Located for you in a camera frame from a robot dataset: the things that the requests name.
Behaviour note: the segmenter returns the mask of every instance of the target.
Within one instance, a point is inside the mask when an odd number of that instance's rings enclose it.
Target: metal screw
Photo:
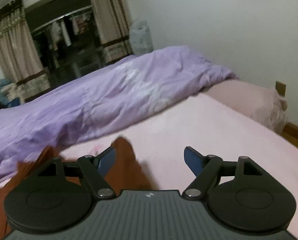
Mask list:
[[[110,197],[113,195],[113,190],[109,188],[102,188],[98,190],[98,195],[101,197]]]
[[[187,189],[185,193],[188,197],[198,197],[200,196],[201,191],[196,188],[190,188],[190,189]]]

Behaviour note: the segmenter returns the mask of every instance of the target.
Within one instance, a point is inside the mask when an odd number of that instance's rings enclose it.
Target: bed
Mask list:
[[[180,192],[194,179],[183,160],[186,146],[226,161],[247,155],[296,198],[289,231],[298,238],[298,149],[199,93],[236,79],[227,68],[185,46],[148,55],[125,58],[28,104],[0,110],[0,187],[15,174],[17,161],[35,160],[46,144],[66,148],[61,155],[75,159],[100,153],[122,135],[156,189]],[[104,77],[105,84],[97,85]]]

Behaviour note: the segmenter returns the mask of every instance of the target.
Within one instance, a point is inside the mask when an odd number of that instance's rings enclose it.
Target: curtain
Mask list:
[[[43,66],[25,19],[22,0],[0,9],[0,66],[12,82],[42,71]]]
[[[106,63],[132,53],[124,0],[91,0]]]

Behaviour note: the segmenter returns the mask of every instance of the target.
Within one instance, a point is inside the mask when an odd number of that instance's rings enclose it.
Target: purple blanket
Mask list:
[[[168,47],[0,110],[0,180],[47,146],[66,147],[126,128],[235,74],[187,46]]]

